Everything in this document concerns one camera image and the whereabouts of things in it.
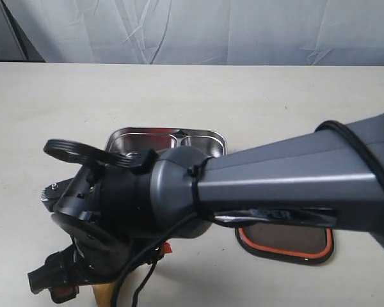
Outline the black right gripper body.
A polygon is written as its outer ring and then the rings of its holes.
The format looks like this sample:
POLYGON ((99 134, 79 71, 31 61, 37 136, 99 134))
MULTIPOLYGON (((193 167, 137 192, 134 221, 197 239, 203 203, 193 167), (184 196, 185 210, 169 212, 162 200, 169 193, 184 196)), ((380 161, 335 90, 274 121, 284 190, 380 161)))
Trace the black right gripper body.
POLYGON ((30 291, 55 303, 74 299, 81 286, 125 277, 166 254, 163 231, 150 203, 151 172, 161 151, 133 156, 98 148, 48 148, 47 155, 78 164, 79 171, 55 204, 51 219, 71 238, 28 274, 30 291))

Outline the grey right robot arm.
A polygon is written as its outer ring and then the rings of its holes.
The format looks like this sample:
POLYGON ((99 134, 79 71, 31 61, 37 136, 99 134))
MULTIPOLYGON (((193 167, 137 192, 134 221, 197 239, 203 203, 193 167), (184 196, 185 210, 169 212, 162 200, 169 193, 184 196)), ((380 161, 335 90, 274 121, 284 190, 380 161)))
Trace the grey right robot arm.
POLYGON ((32 293, 48 290, 60 304, 83 285, 112 282, 116 306, 127 275, 155 267, 168 239, 199 237, 212 224, 367 232, 384 249, 384 113, 219 157, 173 136, 172 146, 130 154, 46 142, 47 155, 80 169, 42 192, 72 243, 28 274, 32 293))

